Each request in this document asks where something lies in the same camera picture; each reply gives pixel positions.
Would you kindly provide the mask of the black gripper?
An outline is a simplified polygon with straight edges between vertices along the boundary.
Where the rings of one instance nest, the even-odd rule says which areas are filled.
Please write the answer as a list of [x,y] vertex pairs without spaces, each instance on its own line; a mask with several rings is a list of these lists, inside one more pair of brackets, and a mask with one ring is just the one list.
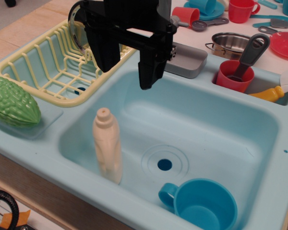
[[172,58],[177,28],[158,13],[158,6],[159,0],[83,0],[87,40],[103,72],[120,61],[122,44],[140,51],[142,90],[162,78],[167,60]]

